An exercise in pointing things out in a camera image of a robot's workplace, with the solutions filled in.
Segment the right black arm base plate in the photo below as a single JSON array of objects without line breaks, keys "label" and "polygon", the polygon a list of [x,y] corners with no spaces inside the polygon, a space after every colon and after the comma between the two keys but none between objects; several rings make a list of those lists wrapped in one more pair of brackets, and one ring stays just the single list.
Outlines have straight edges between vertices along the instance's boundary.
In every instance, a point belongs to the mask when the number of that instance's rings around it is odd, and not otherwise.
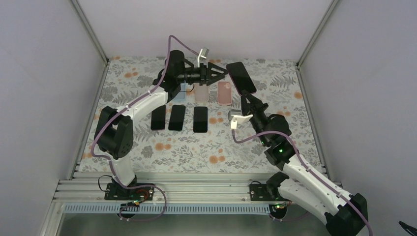
[{"label": "right black arm base plate", "polygon": [[278,190],[270,190],[268,185],[265,183],[261,183],[259,181],[252,181],[249,184],[249,194],[250,200],[254,202],[279,202],[279,201],[287,201],[290,200],[283,198],[279,193]]}]

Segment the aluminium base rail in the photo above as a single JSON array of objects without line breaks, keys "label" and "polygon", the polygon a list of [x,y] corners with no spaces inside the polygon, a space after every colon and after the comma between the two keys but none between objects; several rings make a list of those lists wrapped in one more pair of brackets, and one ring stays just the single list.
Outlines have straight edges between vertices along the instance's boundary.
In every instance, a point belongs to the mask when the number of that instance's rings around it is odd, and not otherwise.
[{"label": "aluminium base rail", "polygon": [[[104,202],[109,173],[76,172],[71,180],[60,180],[53,196],[56,202]],[[249,184],[266,182],[271,174],[137,173],[139,183],[161,188],[169,203],[247,203]]]}]

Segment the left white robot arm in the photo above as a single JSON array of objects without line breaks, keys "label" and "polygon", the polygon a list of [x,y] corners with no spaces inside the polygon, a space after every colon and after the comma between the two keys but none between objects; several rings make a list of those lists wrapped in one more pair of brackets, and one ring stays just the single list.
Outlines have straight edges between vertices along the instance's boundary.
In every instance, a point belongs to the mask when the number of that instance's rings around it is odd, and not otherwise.
[{"label": "left white robot arm", "polygon": [[[169,103],[180,92],[180,85],[210,86],[227,75],[227,70],[214,63],[193,63],[180,50],[169,52],[164,68],[153,81],[154,88],[118,108],[106,106],[97,123],[91,154],[108,160],[117,192],[124,199],[136,195],[136,175],[127,154],[133,146],[133,126],[155,109]],[[95,154],[95,147],[103,153]]]}]

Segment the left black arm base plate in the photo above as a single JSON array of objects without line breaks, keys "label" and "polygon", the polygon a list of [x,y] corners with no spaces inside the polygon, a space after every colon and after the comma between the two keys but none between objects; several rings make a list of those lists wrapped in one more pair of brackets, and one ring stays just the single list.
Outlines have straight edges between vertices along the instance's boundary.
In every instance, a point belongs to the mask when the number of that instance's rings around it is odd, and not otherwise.
[{"label": "left black arm base plate", "polygon": [[155,191],[154,184],[136,184],[135,189],[122,188],[117,183],[108,183],[104,199],[107,201],[151,201]]}]

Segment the light blue phone case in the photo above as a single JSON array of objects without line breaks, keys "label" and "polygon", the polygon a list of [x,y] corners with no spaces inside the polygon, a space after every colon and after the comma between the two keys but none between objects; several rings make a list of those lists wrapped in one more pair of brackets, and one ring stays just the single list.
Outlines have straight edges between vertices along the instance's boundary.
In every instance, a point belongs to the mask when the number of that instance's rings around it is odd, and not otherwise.
[{"label": "light blue phone case", "polygon": [[180,85],[180,91],[176,95],[175,100],[183,101],[185,99],[185,97],[186,97],[186,84],[182,83]]}]

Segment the aluminium corner frame post right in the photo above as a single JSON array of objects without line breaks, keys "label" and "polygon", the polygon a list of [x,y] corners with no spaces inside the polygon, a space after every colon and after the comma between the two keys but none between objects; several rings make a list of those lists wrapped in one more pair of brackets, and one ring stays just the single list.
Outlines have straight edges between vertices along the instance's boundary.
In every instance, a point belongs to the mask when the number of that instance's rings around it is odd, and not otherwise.
[{"label": "aluminium corner frame post right", "polygon": [[310,40],[308,41],[306,47],[304,48],[298,62],[297,62],[297,68],[300,70],[302,65],[304,64],[307,56],[309,55],[311,49],[313,48],[314,44],[316,43],[317,39],[319,38],[322,30],[324,29],[325,25],[327,24],[327,21],[331,17],[334,9],[337,7],[339,3],[339,0],[332,0],[324,13],[323,17],[321,18],[317,28],[315,29],[314,33],[312,34]]}]

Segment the black smartphone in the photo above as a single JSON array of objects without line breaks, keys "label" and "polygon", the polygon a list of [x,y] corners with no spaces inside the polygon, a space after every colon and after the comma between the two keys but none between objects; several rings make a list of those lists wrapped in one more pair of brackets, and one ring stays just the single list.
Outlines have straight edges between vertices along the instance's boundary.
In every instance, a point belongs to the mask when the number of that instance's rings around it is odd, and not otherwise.
[{"label": "black smartphone", "polygon": [[183,105],[173,105],[169,120],[168,129],[171,131],[181,131],[183,129],[186,107]]},{"label": "black smartphone", "polygon": [[257,89],[242,62],[229,63],[226,65],[226,69],[239,95],[243,95],[244,92],[248,92],[249,94],[257,92]]},{"label": "black smartphone", "polygon": [[208,108],[198,106],[194,108],[193,132],[207,133],[208,131]]},{"label": "black smartphone", "polygon": [[150,129],[154,131],[164,130],[166,122],[166,105],[156,108],[151,113]]}]

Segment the aluminium corner frame post left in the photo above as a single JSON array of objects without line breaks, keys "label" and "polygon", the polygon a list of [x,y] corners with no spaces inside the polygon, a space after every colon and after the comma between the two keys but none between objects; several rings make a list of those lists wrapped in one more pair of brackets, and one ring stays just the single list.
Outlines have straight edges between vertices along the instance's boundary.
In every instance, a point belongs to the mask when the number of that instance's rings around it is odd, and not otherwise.
[{"label": "aluminium corner frame post left", "polygon": [[96,51],[100,55],[103,62],[107,65],[109,62],[109,58],[107,57],[101,43],[99,42],[99,39],[97,35],[95,34],[87,15],[85,14],[84,10],[82,9],[82,6],[80,5],[78,0],[70,0],[71,4],[73,5],[76,14],[78,15],[83,27],[85,28],[89,38],[91,39]]}]

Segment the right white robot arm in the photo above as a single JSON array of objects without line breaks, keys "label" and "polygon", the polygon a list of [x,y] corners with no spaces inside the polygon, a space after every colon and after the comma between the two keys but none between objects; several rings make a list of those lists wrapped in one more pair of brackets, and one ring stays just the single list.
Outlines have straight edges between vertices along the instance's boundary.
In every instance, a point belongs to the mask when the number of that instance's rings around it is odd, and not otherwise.
[{"label": "right white robot arm", "polygon": [[265,115],[267,103],[244,91],[241,110],[255,135],[242,143],[259,138],[267,149],[270,164],[279,171],[267,181],[266,193],[272,200],[281,197],[307,210],[320,219],[332,236],[374,235],[368,220],[367,201],[351,194],[317,171],[299,152],[290,138],[288,122],[282,115]]}]

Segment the pink phone case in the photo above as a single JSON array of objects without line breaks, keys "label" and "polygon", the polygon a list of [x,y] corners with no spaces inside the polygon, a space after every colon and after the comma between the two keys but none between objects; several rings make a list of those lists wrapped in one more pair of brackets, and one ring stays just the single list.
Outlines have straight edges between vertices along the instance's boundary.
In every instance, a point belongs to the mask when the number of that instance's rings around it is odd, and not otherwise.
[{"label": "pink phone case", "polygon": [[231,105],[232,90],[230,82],[219,82],[217,85],[217,102],[220,105]]}]

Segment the aluminium corner frame post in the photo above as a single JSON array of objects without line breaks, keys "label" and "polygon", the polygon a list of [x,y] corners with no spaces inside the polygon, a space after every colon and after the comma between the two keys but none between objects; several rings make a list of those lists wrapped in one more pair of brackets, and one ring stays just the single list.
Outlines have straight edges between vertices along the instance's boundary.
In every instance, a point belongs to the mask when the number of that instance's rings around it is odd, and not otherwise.
[{"label": "aluminium corner frame post", "polygon": [[306,47],[304,48],[298,62],[297,62],[297,68],[300,70],[302,65],[304,64],[307,56],[309,55],[311,49],[313,48],[314,44],[316,43],[317,39],[319,38],[322,30],[324,29],[325,25],[327,24],[327,21],[331,17],[334,9],[337,7],[339,3],[339,0],[332,0],[324,13],[323,17],[321,18],[317,28],[315,29],[314,33],[312,34],[310,40],[308,41]]},{"label": "aluminium corner frame post", "polygon": [[107,57],[101,43],[99,42],[99,39],[97,35],[95,34],[87,15],[85,14],[84,10],[82,9],[82,6],[80,5],[78,0],[70,0],[71,4],[73,5],[76,14],[78,15],[83,27],[85,28],[89,38],[91,39],[96,51],[100,55],[103,62],[107,65],[109,62],[109,58]]}]

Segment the beige phone case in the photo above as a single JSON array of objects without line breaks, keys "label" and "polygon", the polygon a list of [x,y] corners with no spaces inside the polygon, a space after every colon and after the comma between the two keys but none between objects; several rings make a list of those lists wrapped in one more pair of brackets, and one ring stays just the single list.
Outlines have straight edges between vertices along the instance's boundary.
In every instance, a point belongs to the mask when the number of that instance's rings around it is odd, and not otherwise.
[{"label": "beige phone case", "polygon": [[195,102],[206,103],[209,101],[209,88],[207,85],[195,85]]}]

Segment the floral patterned table mat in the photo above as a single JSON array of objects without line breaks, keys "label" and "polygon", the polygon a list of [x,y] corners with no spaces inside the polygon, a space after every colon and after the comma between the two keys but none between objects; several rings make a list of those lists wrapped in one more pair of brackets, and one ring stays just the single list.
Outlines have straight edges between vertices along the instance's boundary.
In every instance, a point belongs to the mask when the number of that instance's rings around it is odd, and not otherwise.
[{"label": "floral patterned table mat", "polygon": [[[110,167],[104,158],[94,157],[90,149],[101,110],[118,107],[145,93],[164,66],[163,57],[113,57],[101,91],[98,106],[80,163],[82,172],[107,172]],[[283,59],[243,59],[256,89],[256,97],[266,102],[266,115],[285,117],[300,153],[317,170],[322,163],[316,148],[303,95],[299,86],[296,66]],[[146,116],[134,125],[134,142],[128,156],[137,172],[157,173],[275,173],[264,156],[259,139],[237,144],[231,137],[228,112],[240,108],[240,96],[231,87],[231,105],[217,102],[217,84],[209,87],[207,133],[193,132],[195,89],[186,87],[183,101],[173,100],[166,106],[166,117],[173,105],[186,107],[181,131],[168,128],[150,129],[151,117]]]}]

